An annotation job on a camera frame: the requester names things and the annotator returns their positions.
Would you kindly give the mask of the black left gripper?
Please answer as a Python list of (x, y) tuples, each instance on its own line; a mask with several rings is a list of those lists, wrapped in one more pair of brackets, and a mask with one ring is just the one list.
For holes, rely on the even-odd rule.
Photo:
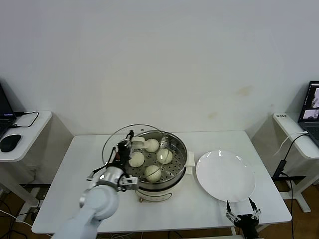
[(115, 161), (119, 163), (127, 163), (129, 160), (132, 159), (133, 153), (135, 152), (134, 149), (131, 147), (130, 141), (134, 137), (134, 131), (130, 130), (126, 136), (127, 141), (120, 141), (117, 144), (117, 153), (115, 156)]

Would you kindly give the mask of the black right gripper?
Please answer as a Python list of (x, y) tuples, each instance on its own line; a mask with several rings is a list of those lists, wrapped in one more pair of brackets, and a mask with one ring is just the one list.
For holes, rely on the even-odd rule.
[(228, 200), (226, 201), (226, 217), (229, 221), (234, 222), (234, 225), (240, 228), (243, 232), (245, 239), (258, 239), (259, 234), (256, 226), (259, 224), (259, 216), (261, 209), (257, 208), (256, 204), (249, 197), (250, 205), (253, 209), (253, 214), (235, 215), (231, 211)]

